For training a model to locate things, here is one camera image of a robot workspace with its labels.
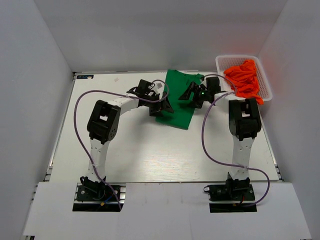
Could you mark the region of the green t shirt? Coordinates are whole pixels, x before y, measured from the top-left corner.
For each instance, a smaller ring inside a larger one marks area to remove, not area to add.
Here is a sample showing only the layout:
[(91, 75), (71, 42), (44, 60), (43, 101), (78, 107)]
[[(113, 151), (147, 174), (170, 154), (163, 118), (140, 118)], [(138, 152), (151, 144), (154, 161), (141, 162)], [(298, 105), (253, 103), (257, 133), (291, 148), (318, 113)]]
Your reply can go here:
[(187, 90), (191, 83), (200, 84), (202, 74), (187, 74), (178, 70), (168, 70), (165, 82), (169, 89), (168, 100), (174, 113), (162, 112), (162, 116), (157, 116), (157, 123), (170, 127), (188, 130), (195, 108), (190, 105), (190, 100), (179, 100), (179, 97)]

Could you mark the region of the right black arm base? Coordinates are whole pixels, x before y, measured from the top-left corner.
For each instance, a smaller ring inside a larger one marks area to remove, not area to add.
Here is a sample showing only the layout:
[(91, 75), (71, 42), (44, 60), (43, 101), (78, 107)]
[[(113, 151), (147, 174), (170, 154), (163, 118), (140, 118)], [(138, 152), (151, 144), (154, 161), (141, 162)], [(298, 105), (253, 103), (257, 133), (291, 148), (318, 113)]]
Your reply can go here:
[(225, 184), (212, 184), (203, 188), (209, 196), (210, 213), (255, 213), (256, 198), (253, 186), (248, 189), (229, 193)]

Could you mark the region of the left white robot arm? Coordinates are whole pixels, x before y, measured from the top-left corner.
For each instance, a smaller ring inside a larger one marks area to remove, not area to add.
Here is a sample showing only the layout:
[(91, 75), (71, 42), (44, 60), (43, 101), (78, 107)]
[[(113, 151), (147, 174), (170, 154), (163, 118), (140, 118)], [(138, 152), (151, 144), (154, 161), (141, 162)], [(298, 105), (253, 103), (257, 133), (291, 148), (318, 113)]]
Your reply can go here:
[(138, 86), (132, 87), (126, 94), (109, 91), (105, 93), (118, 98), (111, 101), (98, 100), (95, 103), (87, 123), (90, 150), (86, 149), (77, 129), (80, 98), (76, 101), (73, 114), (76, 136), (89, 158), (87, 173), (80, 178), (80, 182), (96, 200), (103, 198), (105, 189), (110, 188), (106, 182), (106, 158), (109, 145), (117, 134), (121, 115), (139, 107), (148, 107), (151, 117), (160, 116), (163, 111), (174, 113), (168, 99), (169, 87), (159, 79), (152, 82), (141, 79)]

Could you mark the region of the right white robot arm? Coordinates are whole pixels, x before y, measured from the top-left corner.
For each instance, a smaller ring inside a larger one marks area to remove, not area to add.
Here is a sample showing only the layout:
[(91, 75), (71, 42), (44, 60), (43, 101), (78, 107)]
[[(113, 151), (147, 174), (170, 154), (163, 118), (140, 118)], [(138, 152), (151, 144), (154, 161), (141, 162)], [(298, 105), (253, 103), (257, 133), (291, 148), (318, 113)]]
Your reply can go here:
[[(261, 131), (262, 123), (256, 99), (238, 97), (235, 92), (222, 91), (220, 77), (220, 75), (213, 73), (203, 76), (200, 84), (191, 82), (179, 97), (179, 100), (188, 101), (190, 96), (193, 96), (191, 104), (198, 109), (203, 106), (204, 102), (210, 103), (201, 127), (202, 148), (210, 160), (216, 164), (230, 167), (222, 191), (229, 198), (236, 200), (249, 190), (251, 148), (255, 138)], [(204, 130), (212, 107), (220, 107), (228, 113), (228, 128), (233, 139), (231, 163), (214, 159), (206, 150)]]

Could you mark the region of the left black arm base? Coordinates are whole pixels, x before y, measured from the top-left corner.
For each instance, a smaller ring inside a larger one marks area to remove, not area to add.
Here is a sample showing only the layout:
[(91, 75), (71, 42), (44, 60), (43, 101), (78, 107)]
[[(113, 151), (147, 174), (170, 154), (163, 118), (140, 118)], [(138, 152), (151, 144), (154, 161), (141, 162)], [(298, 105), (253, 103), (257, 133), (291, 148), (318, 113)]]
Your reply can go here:
[(94, 193), (78, 183), (74, 195), (73, 212), (120, 212), (118, 201), (108, 186), (100, 193)]

